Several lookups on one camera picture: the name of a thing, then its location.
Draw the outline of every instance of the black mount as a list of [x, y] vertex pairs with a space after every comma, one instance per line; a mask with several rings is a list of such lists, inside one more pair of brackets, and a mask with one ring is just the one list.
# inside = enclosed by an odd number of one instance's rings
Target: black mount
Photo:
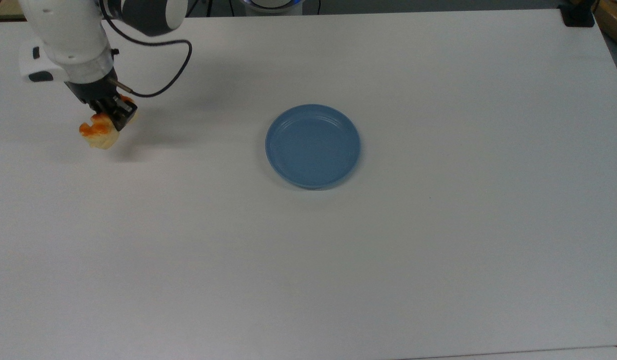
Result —
[[562, 13], [564, 25], [569, 28], [592, 28], [595, 18], [591, 7], [596, 0], [581, 0], [577, 5], [560, 5], [557, 8]]

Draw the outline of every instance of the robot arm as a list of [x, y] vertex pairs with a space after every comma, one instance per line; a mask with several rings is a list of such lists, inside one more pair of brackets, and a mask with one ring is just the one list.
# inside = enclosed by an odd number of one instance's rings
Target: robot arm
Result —
[[[28, 82], [64, 82], [96, 113], [106, 113], [119, 131], [137, 107], [117, 91], [114, 51], [102, 27], [98, 0], [19, 0], [38, 38], [20, 48], [20, 73]], [[187, 0], [103, 0], [112, 19], [148, 36], [177, 29]]]

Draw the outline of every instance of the table surface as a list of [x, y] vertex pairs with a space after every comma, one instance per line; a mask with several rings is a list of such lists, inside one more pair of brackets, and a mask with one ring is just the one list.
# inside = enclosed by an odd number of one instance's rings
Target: table surface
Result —
[[[183, 46], [109, 32], [158, 89]], [[557, 10], [199, 18], [110, 150], [0, 23], [0, 360], [390, 360], [617, 345], [617, 70]], [[285, 183], [320, 103], [355, 173]]]

